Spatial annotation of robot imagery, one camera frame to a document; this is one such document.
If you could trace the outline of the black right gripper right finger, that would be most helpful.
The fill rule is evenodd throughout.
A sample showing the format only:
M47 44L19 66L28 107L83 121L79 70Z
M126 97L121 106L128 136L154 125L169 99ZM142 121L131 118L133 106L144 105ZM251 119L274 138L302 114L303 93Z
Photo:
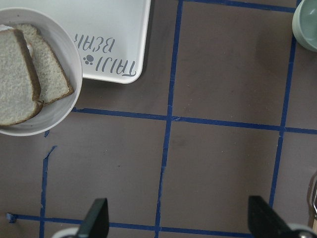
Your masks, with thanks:
M254 238L295 237L295 233L261 196L249 196L248 228Z

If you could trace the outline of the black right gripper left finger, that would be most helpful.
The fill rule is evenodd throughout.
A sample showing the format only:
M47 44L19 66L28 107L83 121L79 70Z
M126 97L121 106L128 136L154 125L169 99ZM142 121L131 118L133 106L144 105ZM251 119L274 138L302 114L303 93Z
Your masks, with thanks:
M106 238L109 232L106 198L97 198L89 209L78 231L78 238Z

